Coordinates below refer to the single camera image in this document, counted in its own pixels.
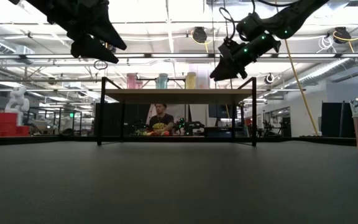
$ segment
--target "ceiling pipe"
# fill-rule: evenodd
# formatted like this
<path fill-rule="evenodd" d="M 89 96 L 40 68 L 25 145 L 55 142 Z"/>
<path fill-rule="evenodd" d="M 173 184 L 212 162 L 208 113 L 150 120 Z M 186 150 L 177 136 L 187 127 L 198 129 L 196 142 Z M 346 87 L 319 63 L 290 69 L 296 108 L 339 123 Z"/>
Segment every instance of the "ceiling pipe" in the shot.
<path fill-rule="evenodd" d="M 358 72 L 355 72 L 355 73 L 350 74 L 350 75 L 346 75 L 345 77 L 341 77 L 341 78 L 332 80 L 331 82 L 332 82 L 332 83 L 339 83 L 339 82 L 343 82 L 343 81 L 345 81 L 345 80 L 348 80 L 348 79 L 351 79 L 351 78 L 355 78 L 355 77 L 358 77 Z"/>
<path fill-rule="evenodd" d="M 355 52 L 358 52 L 358 45 L 354 47 Z M 344 59 L 337 59 L 335 61 L 324 63 L 317 65 L 301 74 L 298 75 L 300 83 L 303 86 L 315 84 L 320 80 L 323 80 L 327 77 L 335 75 L 339 72 L 346 71 L 352 67 L 358 66 L 358 61 L 356 58 L 344 58 Z M 287 82 L 284 88 L 291 88 L 296 85 L 295 78 L 292 78 L 290 81 Z"/>

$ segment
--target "yellow cable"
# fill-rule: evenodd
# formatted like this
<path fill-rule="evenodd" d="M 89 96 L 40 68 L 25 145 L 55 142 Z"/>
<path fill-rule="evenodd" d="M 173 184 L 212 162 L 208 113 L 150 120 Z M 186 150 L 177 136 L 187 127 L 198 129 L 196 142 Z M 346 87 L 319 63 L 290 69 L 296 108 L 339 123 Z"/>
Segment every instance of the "yellow cable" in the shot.
<path fill-rule="evenodd" d="M 316 135 L 318 136 L 317 127 L 316 127 L 316 125 L 315 125 L 315 123 L 314 123 L 314 119 L 313 119 L 313 117 L 312 117 L 312 115 L 311 115 L 311 112 L 310 112 L 310 109 L 309 109 L 309 105 L 308 105 L 308 101 L 306 100 L 305 93 L 303 92 L 301 83 L 299 82 L 298 74 L 297 74 L 296 69 L 295 69 L 295 66 L 294 66 L 294 64 L 293 64 L 293 60 L 292 60 L 292 56 L 291 56 L 291 51 L 290 51 L 290 48 L 289 48 L 289 46 L 288 46 L 288 41 L 287 41 L 287 40 L 284 40 L 284 41 L 285 41 L 285 46 L 287 47 L 288 57 L 290 58 L 290 62 L 291 62 L 291 67 L 292 67 L 293 74 L 294 74 L 294 76 L 295 76 L 295 79 L 296 79 L 296 82 L 297 82 L 297 84 L 298 84 L 299 90 L 301 91 L 301 94 L 302 94 L 303 102 L 305 103 L 306 110 L 308 111 L 309 118 L 310 118 L 311 124 L 313 125 L 314 132 L 315 132 Z"/>
<path fill-rule="evenodd" d="M 352 42 L 349 41 L 349 45 L 351 46 L 352 52 L 354 53 Z"/>
<path fill-rule="evenodd" d="M 230 119 L 229 108 L 227 107 L 227 105 L 226 105 L 226 113 L 227 113 L 227 118 Z"/>
<path fill-rule="evenodd" d="M 358 38 L 355 38 L 355 39 L 343 39 L 343 38 L 340 38 L 340 37 L 335 36 L 336 33 L 337 33 L 337 32 L 335 31 L 335 32 L 333 33 L 333 36 L 334 36 L 335 38 L 339 39 L 339 40 L 343 40 L 343 41 L 355 41 L 355 40 L 358 40 Z"/>
<path fill-rule="evenodd" d="M 351 50 L 352 50 L 352 52 L 354 53 L 354 49 L 353 49 L 353 46 L 352 46 L 352 42 L 351 42 L 351 41 L 349 41 L 349 46 L 351 46 Z"/>

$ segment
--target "black t-shirt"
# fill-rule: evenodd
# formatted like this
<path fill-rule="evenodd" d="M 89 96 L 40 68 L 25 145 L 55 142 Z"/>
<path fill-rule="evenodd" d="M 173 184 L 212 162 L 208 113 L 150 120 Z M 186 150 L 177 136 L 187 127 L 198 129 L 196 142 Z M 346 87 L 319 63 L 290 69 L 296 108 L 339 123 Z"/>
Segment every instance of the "black t-shirt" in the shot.
<path fill-rule="evenodd" d="M 151 117 L 149 124 L 153 130 L 162 130 L 167 127 L 169 123 L 173 123 L 173 116 L 165 114 L 162 118 L 157 117 L 157 115 Z"/>

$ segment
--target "table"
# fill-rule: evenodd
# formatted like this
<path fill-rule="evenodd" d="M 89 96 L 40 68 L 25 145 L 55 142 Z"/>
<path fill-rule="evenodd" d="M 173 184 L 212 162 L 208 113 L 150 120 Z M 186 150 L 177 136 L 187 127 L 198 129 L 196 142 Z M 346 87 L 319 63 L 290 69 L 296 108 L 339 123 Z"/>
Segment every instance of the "table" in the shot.
<path fill-rule="evenodd" d="M 113 84 L 117 89 L 106 89 L 107 82 Z M 242 89 L 248 83 L 252 83 L 252 89 Z M 111 98 L 122 103 L 122 115 L 125 113 L 126 104 L 138 104 L 138 103 L 170 103 L 170 104 L 230 104 L 233 108 L 237 107 L 237 104 L 252 96 L 252 145 L 256 146 L 257 134 L 256 134 L 256 77 L 248 79 L 238 89 L 235 90 L 177 90 L 177 89 L 166 89 L 166 90 L 124 90 L 107 77 L 102 77 L 102 91 L 99 108 L 98 120 L 98 134 L 97 143 L 100 146 L 102 143 L 102 132 L 103 132 L 103 120 L 104 116 L 104 104 L 105 97 L 110 96 Z M 232 110 L 232 118 L 237 116 L 237 110 Z M 232 130 L 231 138 L 229 141 L 235 141 L 235 127 L 236 120 L 232 119 Z M 124 119 L 121 119 L 121 139 L 124 139 Z"/>

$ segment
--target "black table leg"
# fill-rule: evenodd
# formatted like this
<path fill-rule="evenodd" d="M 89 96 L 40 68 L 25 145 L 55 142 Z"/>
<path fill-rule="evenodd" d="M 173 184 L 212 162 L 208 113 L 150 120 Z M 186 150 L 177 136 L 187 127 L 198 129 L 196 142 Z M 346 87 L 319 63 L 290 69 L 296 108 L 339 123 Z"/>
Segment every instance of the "black table leg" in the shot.
<path fill-rule="evenodd" d="M 232 112 L 231 112 L 231 141 L 236 140 L 236 116 L 237 116 L 237 106 L 236 103 L 232 103 Z"/>
<path fill-rule="evenodd" d="M 120 133 L 120 140 L 124 140 L 124 124 L 125 124 L 125 101 L 122 102 L 121 108 L 121 133 Z"/>
<path fill-rule="evenodd" d="M 102 145 L 102 132 L 103 132 L 103 115 L 104 115 L 104 98 L 106 97 L 106 77 L 102 77 L 102 93 L 100 97 L 100 107 L 98 120 L 98 135 L 96 137 L 98 146 Z"/>
<path fill-rule="evenodd" d="M 256 146 L 256 77 L 252 77 L 252 146 Z"/>

